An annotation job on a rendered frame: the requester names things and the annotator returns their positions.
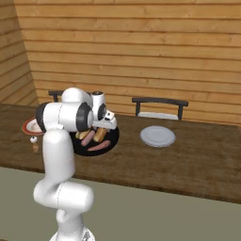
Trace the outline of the small brown shaker white cap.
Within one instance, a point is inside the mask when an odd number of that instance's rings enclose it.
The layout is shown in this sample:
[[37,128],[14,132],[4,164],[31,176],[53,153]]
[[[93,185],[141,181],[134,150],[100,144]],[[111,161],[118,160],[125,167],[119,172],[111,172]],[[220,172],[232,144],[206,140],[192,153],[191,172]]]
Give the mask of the small brown shaker white cap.
[[31,137],[30,142],[32,143],[33,152],[37,153],[39,151],[38,138],[37,137]]

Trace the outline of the black bowl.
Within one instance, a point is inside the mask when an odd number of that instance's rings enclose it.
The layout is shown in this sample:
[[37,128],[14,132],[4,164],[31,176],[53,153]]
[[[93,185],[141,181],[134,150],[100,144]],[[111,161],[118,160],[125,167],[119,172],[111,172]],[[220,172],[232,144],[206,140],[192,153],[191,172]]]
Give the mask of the black bowl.
[[109,130],[106,135],[104,136],[103,141],[105,140],[110,140],[110,145],[107,148],[101,149],[99,151],[95,152],[89,152],[88,148],[97,146],[98,144],[102,142],[96,142],[92,140],[87,146],[82,146],[81,145],[81,140],[77,139],[75,137],[75,132],[70,133],[70,137],[72,139],[72,144],[73,144],[73,150],[76,154],[78,155],[83,155],[83,156],[97,156],[97,155],[102,155],[104,153],[107,153],[111,151],[118,143],[119,137],[120,137],[120,131],[119,128],[117,127],[115,130]]

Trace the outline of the pink sausage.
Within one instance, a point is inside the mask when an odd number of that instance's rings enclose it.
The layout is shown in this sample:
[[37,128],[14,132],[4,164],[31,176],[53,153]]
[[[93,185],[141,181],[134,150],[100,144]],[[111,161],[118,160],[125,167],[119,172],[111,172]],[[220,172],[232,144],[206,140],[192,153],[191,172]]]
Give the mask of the pink sausage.
[[98,144],[97,146],[88,148],[89,152],[95,152],[95,151],[99,151],[101,149],[107,148],[110,145],[110,140],[105,140],[102,143]]
[[91,130],[87,136],[82,140],[81,145],[82,146],[87,146],[94,138],[95,136],[95,131]]

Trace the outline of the red rimmed white plate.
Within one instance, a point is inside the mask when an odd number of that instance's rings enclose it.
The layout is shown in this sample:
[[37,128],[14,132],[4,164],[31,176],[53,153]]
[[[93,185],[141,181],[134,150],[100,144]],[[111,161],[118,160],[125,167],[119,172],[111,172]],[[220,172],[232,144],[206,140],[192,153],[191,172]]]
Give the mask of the red rimmed white plate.
[[25,134],[29,136],[41,136],[43,134],[35,118],[27,120],[23,124],[22,130]]

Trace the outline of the black chair with white seat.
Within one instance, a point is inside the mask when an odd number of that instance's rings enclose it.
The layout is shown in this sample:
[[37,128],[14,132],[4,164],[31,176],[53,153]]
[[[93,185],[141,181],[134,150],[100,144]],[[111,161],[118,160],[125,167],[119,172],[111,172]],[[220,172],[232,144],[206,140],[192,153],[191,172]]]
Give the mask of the black chair with white seat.
[[[136,104],[137,117],[174,121],[181,121],[184,108],[188,107],[188,101],[169,98],[133,97],[132,102]],[[176,112],[169,113],[170,105],[177,107]]]

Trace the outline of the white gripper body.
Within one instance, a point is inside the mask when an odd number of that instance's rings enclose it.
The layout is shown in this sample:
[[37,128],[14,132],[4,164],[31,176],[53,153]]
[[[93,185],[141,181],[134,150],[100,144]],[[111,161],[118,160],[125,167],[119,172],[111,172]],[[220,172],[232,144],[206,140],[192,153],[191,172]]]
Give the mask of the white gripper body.
[[92,123],[93,127],[99,127],[99,128],[105,128],[105,129],[111,129],[115,130],[117,128],[117,120],[113,118],[112,120],[95,120]]

